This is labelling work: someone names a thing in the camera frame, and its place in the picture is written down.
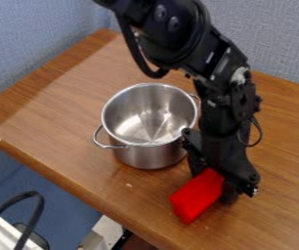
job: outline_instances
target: stainless steel pot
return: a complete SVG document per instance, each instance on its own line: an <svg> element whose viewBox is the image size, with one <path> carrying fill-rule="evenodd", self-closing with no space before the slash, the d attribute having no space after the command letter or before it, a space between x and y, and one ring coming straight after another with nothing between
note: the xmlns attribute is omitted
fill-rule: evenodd
<svg viewBox="0 0 299 250"><path fill-rule="evenodd" d="M103 106L94 144L113 149L115 157L135 168L158 169L175 164L186 154L181 130L193 127L197 120L198 108L191 97L197 98L159 83L126 88ZM111 146L97 141L102 128Z"/></svg>

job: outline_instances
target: red object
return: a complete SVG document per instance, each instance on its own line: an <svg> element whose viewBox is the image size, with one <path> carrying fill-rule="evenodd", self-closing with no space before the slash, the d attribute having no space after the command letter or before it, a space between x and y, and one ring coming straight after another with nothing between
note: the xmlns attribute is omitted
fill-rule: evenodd
<svg viewBox="0 0 299 250"><path fill-rule="evenodd" d="M221 196L223 177L206 168L169 197L173 212L190 224Z"/></svg>

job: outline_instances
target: wooden table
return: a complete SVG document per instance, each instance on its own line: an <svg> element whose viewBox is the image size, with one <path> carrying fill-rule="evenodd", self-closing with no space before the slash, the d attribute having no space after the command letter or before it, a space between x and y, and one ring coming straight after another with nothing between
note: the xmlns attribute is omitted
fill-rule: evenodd
<svg viewBox="0 0 299 250"><path fill-rule="evenodd" d="M299 85L254 78L265 139L249 156L261 191L231 206L214 204L189 226L167 202L190 180L186 162L137 170L90 143L107 99L151 81L119 34L101 30L0 95L0 148L159 249L299 249ZM194 92L179 72L161 82Z"/></svg>

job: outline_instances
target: pot handle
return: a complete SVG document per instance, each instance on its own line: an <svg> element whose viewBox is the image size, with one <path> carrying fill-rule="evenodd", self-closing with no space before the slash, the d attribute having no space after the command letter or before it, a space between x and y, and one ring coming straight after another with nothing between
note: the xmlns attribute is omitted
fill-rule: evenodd
<svg viewBox="0 0 299 250"><path fill-rule="evenodd" d="M187 93L187 95L193 98L193 99L195 99L197 101L198 101L198 106L197 106L197 109L199 109L201 108L201 99L199 99L199 97L195 95L195 94L193 94L193 93Z"/></svg>
<svg viewBox="0 0 299 250"><path fill-rule="evenodd" d="M93 135L91 135L91 141L93 143L101 147L101 148L106 148L106 149L119 149L119 148L127 148L127 146L109 146L109 145L103 145L102 143L99 143L97 141L97 135L99 130L102 129L102 125L98 126L98 128L94 130Z"/></svg>

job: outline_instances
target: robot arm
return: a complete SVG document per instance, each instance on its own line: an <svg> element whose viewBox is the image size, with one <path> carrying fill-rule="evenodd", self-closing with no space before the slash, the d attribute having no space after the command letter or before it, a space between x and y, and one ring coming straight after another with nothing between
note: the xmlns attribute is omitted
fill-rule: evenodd
<svg viewBox="0 0 299 250"><path fill-rule="evenodd" d="M93 0L115 14L134 61L150 78L170 69L193 79L202 100L199 132L185 129L183 148L193 176L207 167L225 178L221 201L257 192L260 174L246 157L251 123L261 98L247 59L210 25L199 0ZM158 70L149 68L146 60Z"/></svg>

